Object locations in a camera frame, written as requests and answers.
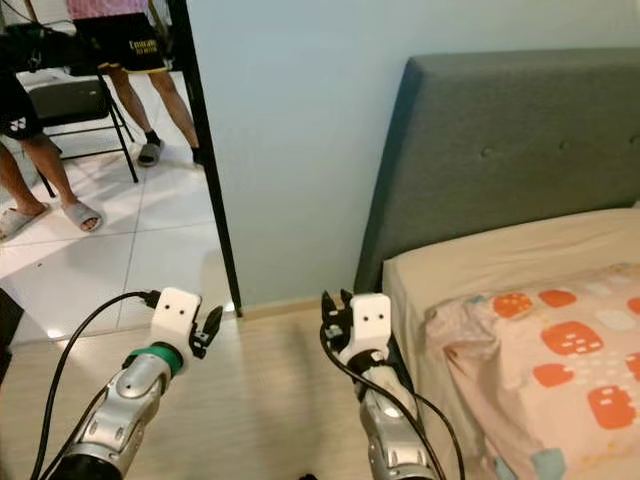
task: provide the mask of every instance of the sock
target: sock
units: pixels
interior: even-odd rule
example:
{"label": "sock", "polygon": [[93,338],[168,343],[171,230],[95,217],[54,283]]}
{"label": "sock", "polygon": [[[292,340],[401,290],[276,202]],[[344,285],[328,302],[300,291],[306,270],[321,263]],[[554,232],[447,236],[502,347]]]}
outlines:
{"label": "sock", "polygon": [[160,146],[160,143],[162,143],[155,130],[151,130],[150,132],[145,132],[144,136],[147,137],[147,142],[149,143],[154,143],[158,146]]}
{"label": "sock", "polygon": [[200,147],[191,147],[193,153],[193,163],[204,166],[204,160],[200,157]]}

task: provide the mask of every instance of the gray slipper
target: gray slipper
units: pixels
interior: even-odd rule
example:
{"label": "gray slipper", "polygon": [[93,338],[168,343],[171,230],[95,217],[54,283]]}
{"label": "gray slipper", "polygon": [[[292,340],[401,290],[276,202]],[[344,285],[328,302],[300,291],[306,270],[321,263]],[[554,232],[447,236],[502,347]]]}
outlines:
{"label": "gray slipper", "polygon": [[0,217],[0,242],[6,242],[20,231],[51,211],[48,203],[43,203],[44,210],[37,215],[25,215],[14,208],[6,210]]}
{"label": "gray slipper", "polygon": [[160,141],[160,145],[155,143],[145,143],[138,155],[138,165],[141,167],[153,167],[160,159],[160,152],[164,148],[164,142]]}
{"label": "gray slipper", "polygon": [[[96,212],[93,208],[86,206],[84,203],[74,203],[68,207],[62,207],[62,211],[71,222],[80,230],[86,233],[95,232],[102,225],[102,215]],[[98,221],[89,230],[82,228],[82,224],[87,220],[97,219]]]}

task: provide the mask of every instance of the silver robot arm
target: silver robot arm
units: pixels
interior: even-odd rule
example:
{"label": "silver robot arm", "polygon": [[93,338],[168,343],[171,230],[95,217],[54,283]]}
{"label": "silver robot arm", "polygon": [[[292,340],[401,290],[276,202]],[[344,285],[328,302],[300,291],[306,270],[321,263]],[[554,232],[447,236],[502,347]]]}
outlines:
{"label": "silver robot arm", "polygon": [[188,369],[192,357],[204,358],[218,332],[222,307],[197,330],[200,303],[197,295],[174,288],[162,291],[149,346],[132,352],[107,384],[103,402],[84,422],[50,480],[125,477],[172,379]]}
{"label": "silver robot arm", "polygon": [[[342,292],[339,310],[325,292],[322,318],[328,345],[350,370],[388,390],[417,416],[411,393],[389,365],[391,305],[382,294]],[[427,450],[403,413],[387,398],[356,382],[360,420],[369,439],[369,463],[374,480],[435,480]]]}

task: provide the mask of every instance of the black shorts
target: black shorts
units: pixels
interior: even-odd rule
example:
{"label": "black shorts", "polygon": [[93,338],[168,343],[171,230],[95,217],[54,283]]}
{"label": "black shorts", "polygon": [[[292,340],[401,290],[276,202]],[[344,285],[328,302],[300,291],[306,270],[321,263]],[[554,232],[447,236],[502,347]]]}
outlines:
{"label": "black shorts", "polygon": [[127,72],[167,70],[156,32],[144,13],[83,18],[73,21],[100,67],[122,67]]}
{"label": "black shorts", "polygon": [[26,140],[42,133],[42,123],[31,98],[15,74],[0,72],[0,133]]}

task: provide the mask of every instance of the person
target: person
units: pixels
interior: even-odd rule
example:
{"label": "person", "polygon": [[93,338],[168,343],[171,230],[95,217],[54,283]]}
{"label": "person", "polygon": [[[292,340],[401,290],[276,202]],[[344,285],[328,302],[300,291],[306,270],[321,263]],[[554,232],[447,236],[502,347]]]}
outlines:
{"label": "person", "polygon": [[129,73],[149,75],[173,123],[191,146],[194,163],[201,164],[193,120],[167,71],[156,33],[145,14],[148,0],[67,0],[67,8],[78,34],[92,48],[125,110],[147,138],[138,163],[155,165],[163,143],[151,128],[140,97],[129,82]]}
{"label": "person", "polygon": [[[17,140],[38,171],[58,190],[62,210],[84,232],[94,232],[102,216],[73,193],[58,147],[42,131],[29,95],[16,76],[0,71],[0,133]],[[11,152],[0,143],[0,183],[16,202],[0,216],[0,242],[7,241],[50,210],[31,193]]]}

